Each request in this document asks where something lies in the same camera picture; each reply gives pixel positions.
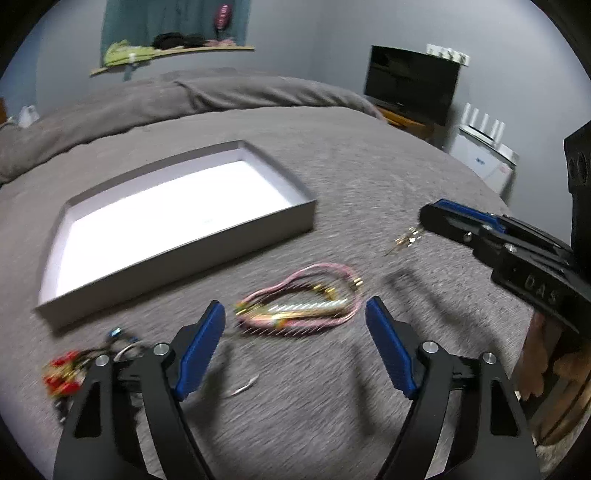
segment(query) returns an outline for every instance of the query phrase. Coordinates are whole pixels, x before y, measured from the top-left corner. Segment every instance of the teal curtain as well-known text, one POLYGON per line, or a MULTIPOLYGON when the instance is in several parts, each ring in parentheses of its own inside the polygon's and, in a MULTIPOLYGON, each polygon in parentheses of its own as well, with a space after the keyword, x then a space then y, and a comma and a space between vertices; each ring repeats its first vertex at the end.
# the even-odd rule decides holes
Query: teal curtain
POLYGON ((213 17, 222 4, 232 6, 225 37, 244 45, 250 0, 107 0, 100 42, 101 61, 114 42, 148 46, 162 33, 180 32, 215 38, 213 17))

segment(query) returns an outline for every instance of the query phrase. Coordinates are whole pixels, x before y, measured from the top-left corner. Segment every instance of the window sill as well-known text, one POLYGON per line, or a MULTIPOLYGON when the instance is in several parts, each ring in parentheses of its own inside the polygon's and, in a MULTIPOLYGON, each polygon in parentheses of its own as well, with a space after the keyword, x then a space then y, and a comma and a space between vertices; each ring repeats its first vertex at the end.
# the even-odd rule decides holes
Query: window sill
MULTIPOLYGON (((160 57, 168 57, 170 55, 179 55, 183 53, 195 53, 200 51, 236 51, 236 50, 246 50, 246 51, 254 51, 255 47, 245 46, 245 47, 196 47, 196 48, 177 48, 173 50, 161 50, 154 54, 154 56, 150 60, 154 60, 160 57)), ((112 67, 101 67, 98 69, 92 69, 90 71, 90 76, 98 75, 99 73, 108 72, 110 69, 115 69, 117 67, 125 67, 126 64, 123 65, 114 65, 112 67)))

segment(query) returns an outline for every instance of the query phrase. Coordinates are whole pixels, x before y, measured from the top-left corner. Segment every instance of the flat screen tv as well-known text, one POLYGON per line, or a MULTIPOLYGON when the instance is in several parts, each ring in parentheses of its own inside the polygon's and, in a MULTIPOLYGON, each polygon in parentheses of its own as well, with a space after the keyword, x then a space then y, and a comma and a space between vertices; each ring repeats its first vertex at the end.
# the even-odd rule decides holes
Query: flat screen tv
POLYGON ((365 95, 411 119, 445 125, 460 66, 424 53, 374 45, 365 95))

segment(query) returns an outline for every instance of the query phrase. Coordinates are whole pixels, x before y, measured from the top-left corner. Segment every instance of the wall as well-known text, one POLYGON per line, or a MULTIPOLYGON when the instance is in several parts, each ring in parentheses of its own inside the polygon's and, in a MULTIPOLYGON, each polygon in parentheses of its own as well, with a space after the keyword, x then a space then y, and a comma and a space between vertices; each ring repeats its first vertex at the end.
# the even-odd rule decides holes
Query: wall
MULTIPOLYGON (((100 34, 106 0, 61 0, 44 17, 37 62, 37 105, 41 114, 97 89, 123 81, 121 71, 90 78, 100 66, 100 34)), ((133 79, 170 70, 236 66, 308 77, 319 0, 251 0, 246 43, 255 52, 204 52, 160 58, 133 72, 133 79)))
POLYGON ((521 157, 509 205, 569 241, 571 197, 563 140, 591 119, 591 82, 554 24, 530 0, 327 0, 313 77, 362 93, 371 45, 471 55, 454 99, 506 122, 521 157))
POLYGON ((43 21, 33 27, 0 78, 0 97, 8 116, 18 116, 21 108, 37 103, 37 56, 43 21))

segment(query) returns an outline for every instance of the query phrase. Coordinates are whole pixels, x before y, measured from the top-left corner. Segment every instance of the wall socket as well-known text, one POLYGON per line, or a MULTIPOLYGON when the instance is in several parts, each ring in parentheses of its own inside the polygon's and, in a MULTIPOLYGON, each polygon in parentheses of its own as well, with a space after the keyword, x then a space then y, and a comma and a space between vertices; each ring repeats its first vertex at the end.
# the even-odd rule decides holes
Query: wall socket
POLYGON ((456 51, 452 48, 438 47, 437 45, 427 44, 427 54, 434 57, 440 57, 446 60, 455 61, 467 67, 470 64, 470 55, 466 55, 461 51, 456 51))

